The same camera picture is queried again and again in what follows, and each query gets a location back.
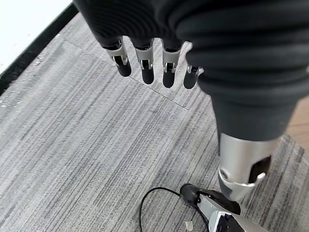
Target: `silver metal part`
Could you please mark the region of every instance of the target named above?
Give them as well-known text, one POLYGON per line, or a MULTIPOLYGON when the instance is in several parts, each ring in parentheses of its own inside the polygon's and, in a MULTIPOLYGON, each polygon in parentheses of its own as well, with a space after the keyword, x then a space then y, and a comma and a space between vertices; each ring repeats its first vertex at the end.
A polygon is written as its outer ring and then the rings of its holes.
MULTIPOLYGON (((190 74, 191 72, 192 72, 192 65, 188 65, 187 66, 187 73, 190 74)), ((204 69, 199 67, 197 72, 195 73, 195 75, 199 77, 203 72, 204 72, 204 69)))
POLYGON ((197 70, 196 75, 199 77, 202 73, 204 73, 204 69, 199 67, 198 70, 197 70))
POLYGON ((192 70, 192 65, 188 65, 188 67, 187 67, 187 73, 191 73, 191 70, 192 70))
POLYGON ((115 57, 121 57, 122 63, 124 65, 127 64, 128 62, 128 58, 127 58, 127 54, 126 54, 126 47, 125 44, 123 43, 123 40, 121 39, 120 42, 121 46, 117 49, 117 50, 109 50, 106 49, 107 54, 110 56, 110 58, 116 63, 115 61, 115 57))
POLYGON ((167 52, 166 50, 163 49, 163 70, 165 73, 167 73, 168 71, 167 69, 168 63, 173 64, 172 73, 176 71, 176 67, 178 65, 178 60, 180 56, 180 51, 181 49, 179 49, 179 51, 177 52, 167 52))
POLYGON ((271 156, 278 140, 247 141, 221 134, 219 182, 222 193, 232 201, 241 200, 266 176, 260 173, 254 183, 249 183, 252 166, 271 156))
POLYGON ((209 197, 204 195, 200 195, 199 197, 201 199, 201 202, 198 203, 197 206, 204 214, 204 216, 208 219, 208 228, 210 232, 217 232, 219 219, 221 216, 224 217, 225 215, 232 216, 237 221, 237 223, 244 229, 245 232, 267 232, 262 227, 254 224, 250 220, 227 211, 209 197))
POLYGON ((149 64, 149 69, 153 68, 154 65, 154 47, 153 42, 151 42, 150 48, 146 50, 140 50, 135 48, 137 60, 140 64, 141 69, 144 70, 143 60, 147 60, 149 64))

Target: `white plastic piece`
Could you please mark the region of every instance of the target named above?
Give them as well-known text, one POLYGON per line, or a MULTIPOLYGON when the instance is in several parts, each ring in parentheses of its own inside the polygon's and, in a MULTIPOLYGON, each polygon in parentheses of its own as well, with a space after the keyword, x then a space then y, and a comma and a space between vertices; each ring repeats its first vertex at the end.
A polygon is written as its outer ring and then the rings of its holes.
POLYGON ((193 230, 193 222, 192 221, 185 221, 185 226, 187 228, 187 231, 193 230))

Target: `robotic finger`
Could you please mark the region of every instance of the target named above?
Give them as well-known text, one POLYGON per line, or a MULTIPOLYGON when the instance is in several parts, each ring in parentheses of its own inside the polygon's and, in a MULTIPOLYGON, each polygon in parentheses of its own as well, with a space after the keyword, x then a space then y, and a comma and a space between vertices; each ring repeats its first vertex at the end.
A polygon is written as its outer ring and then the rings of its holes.
POLYGON ((184 76, 183 86, 186 89, 191 89, 197 82, 198 77, 204 73, 204 69, 197 66, 188 65, 184 76))
POLYGON ((171 88, 175 80, 175 71, 178 65, 183 42, 180 40, 162 40, 163 45, 163 85, 171 88))
POLYGON ((122 36, 104 39, 100 44, 117 65, 119 73, 122 76, 129 76, 131 74, 131 65, 122 36))
POLYGON ((135 47, 143 81, 146 84, 151 84, 154 81, 154 39, 140 40, 131 38, 131 41, 135 47))

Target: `white wall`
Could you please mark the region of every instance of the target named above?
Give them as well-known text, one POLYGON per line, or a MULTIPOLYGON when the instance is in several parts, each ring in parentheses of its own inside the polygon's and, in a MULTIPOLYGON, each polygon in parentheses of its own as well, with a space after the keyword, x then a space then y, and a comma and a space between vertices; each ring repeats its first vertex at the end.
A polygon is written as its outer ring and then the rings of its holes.
POLYGON ((0 73, 35 40, 71 0, 0 0, 0 73))

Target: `metal bracket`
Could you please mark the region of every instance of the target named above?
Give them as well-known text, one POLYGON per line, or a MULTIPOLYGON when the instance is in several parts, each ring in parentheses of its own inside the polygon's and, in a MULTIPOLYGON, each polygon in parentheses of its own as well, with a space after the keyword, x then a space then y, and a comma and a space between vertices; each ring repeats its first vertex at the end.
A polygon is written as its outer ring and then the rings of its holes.
POLYGON ((173 64, 172 73, 176 71, 181 49, 177 52, 167 52, 163 49, 163 70, 165 73, 168 71, 168 63, 173 64))
POLYGON ((126 65, 128 62, 127 54, 126 54, 126 47, 123 43, 123 40, 120 41, 121 46, 117 50, 109 50, 105 49, 107 54, 110 56, 110 58, 117 64, 115 57, 121 57, 123 65, 126 65))

